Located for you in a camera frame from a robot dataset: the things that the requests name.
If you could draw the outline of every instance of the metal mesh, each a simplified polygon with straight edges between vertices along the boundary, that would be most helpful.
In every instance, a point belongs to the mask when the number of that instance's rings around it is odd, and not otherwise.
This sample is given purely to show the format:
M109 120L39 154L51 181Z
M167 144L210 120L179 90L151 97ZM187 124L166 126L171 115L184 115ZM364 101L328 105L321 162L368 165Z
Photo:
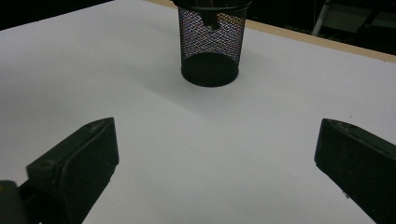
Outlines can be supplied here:
M241 0L215 0L234 7ZM238 75L247 10L217 12L178 9L181 71L188 81L207 87L226 85Z

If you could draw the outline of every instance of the tabletop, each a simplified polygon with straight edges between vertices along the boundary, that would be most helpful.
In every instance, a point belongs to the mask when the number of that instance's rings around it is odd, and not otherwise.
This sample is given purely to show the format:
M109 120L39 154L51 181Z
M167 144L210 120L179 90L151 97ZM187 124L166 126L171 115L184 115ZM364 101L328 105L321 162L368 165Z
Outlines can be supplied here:
M180 74L177 11L118 0L0 32L0 179L97 119L120 165L84 223L374 223L315 165L322 119L396 143L396 63L247 28L239 77Z

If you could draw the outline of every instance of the white table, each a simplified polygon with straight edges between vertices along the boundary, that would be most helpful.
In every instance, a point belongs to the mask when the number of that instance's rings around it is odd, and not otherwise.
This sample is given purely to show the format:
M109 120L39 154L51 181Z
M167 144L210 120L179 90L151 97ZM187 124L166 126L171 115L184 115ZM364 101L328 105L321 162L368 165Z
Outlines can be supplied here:
M180 74L177 11L117 0L0 32L0 179L114 117L84 223L374 223L314 163L323 118L396 143L396 64L246 29L240 74Z

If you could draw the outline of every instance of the black container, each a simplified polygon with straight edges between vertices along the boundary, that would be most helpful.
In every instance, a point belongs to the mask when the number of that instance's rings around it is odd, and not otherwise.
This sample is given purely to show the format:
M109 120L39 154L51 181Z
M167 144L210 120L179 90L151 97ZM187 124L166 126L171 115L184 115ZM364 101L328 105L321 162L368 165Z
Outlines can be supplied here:
M251 0L173 0L178 6L181 73L189 82L219 87L238 76Z

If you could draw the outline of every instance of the pencil cup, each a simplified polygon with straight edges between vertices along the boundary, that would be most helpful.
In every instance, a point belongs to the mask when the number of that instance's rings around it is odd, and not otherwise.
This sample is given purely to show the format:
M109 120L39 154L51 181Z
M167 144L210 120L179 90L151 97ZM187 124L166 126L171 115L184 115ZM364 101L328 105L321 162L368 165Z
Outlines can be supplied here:
M233 82L251 0L173 0L178 7L181 74L189 82L219 87Z

